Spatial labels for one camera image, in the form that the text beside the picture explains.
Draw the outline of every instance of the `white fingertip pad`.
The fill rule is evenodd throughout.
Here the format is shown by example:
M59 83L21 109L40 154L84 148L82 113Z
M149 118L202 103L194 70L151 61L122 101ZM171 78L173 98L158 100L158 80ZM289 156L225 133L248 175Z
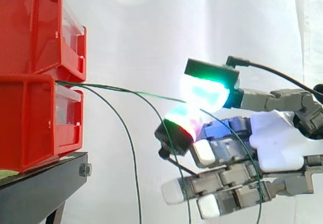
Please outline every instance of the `white fingertip pad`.
M193 148L198 161L203 166L209 166L216 161L216 157L211 149L209 142L206 139L202 139L193 143Z
M177 179L162 185L161 192L166 204L178 204L184 201L184 195Z
M199 198L197 205L203 219L211 219L220 216L218 203L213 194L205 195Z

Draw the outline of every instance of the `robotic hand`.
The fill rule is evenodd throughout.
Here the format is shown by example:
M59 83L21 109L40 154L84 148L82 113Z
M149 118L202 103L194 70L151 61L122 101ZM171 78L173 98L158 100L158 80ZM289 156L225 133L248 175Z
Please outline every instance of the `robotic hand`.
M311 176L323 173L322 106L305 90L237 91L231 105L259 112L222 122L245 143L257 169L241 142L223 124L205 124L196 139L189 139L183 137L179 126L166 121L175 154L185 155L189 150L196 165L208 169L185 177L184 182L165 183L162 192L167 204L196 198L201 218L209 219L271 201L276 195L314 193ZM171 150L161 126L155 135L162 145L160 156L168 158ZM275 180L264 181L267 177Z

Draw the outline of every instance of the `black cable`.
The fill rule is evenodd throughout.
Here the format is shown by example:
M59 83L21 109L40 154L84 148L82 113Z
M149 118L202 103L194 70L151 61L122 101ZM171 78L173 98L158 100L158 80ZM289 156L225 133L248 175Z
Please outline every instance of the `black cable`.
M130 136L130 132L128 130L128 127L126 125L126 123L124 122L124 120L122 119L122 117L120 116L120 114L117 112L117 110L103 97L101 96L99 93L97 93L96 91L94 91L93 89L90 89L86 86L83 85L78 85L78 87L80 88L84 88L87 89L89 91L91 91L92 93L94 93L96 96L98 96L100 99L102 99L108 106L110 106L110 108L115 112L115 114L118 116L118 118L120 119L122 125L124 126L128 138L129 138L129 142L130 142L130 146L131 146L131 151L132 151L132 157L133 157L133 165L134 165L134 174L135 174L135 182L136 182L136 191L137 191L137 201L138 201L138 212L139 212L139 223L142 224L142 215L141 215L141 200L140 200L140 190L139 190L139 180L138 180L138 171L137 171L137 160L136 160L136 153L135 153L135 148L133 145L133 141L132 138Z
M273 74L276 74L280 77L282 77L283 79L286 79L288 80L289 82L297 85L298 87L300 87L301 89L304 89L308 92L310 92L311 94L315 95L316 98L322 102L323 101L323 93L317 91L317 90L314 90L314 89L311 89L309 87L307 87L306 85L302 84L301 82L297 81L296 79L293 79L292 77L276 70L276 69L273 69L273 68L270 68L270 67L267 67L265 65L261 65L261 64L257 64L257 63L253 63L249 60L244 60L244 59L238 59L238 58L234 58L232 61L230 61L230 63L227 63L227 65L229 66L243 66L243 67L248 67L248 66L252 66L254 68L259 68L259 69L262 69L262 70L265 70L265 71L268 71L270 73L273 73Z
M179 163L176 163L176 162L175 162L174 160L172 160L171 158L168 158L167 160L168 160L170 163L172 163L173 165L175 165L176 167L179 167L181 170L185 171L186 173L188 173L188 174L190 174L190 175L192 175L192 176L195 176L195 177L197 177L197 176L198 176L198 174L197 174L197 173L193 172L192 170L190 170L190 169L186 168L185 166L183 166L183 165L181 165L181 164L179 164Z

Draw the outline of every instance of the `white wall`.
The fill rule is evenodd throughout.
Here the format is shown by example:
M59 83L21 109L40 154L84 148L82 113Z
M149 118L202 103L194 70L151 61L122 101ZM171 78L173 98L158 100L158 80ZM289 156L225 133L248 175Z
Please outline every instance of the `white wall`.
M237 55L303 81L301 37L295 0L68 0L88 29L87 81L180 97L188 57L224 64ZM257 69L241 69L241 86L259 90L293 87ZM160 160L153 132L159 122L134 96L100 91L131 131L138 160L143 223L188 223L186 205L167 206L160 186L179 176ZM174 104L151 101L164 115ZM93 175L68 201L63 223L138 223L130 145L121 123L97 97L86 93L84 151ZM223 110L218 117L249 115ZM194 168L190 156L181 161ZM261 223L319 223L315 196L278 197L263 206ZM193 223L202 223L193 205ZM258 207L209 223L254 223Z

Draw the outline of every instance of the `metal bolt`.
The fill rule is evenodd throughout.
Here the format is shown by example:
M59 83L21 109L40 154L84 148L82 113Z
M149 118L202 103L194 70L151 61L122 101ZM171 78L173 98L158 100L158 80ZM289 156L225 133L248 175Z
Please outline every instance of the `metal bolt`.
M92 164L82 163L80 165L80 176L89 177L92 174Z

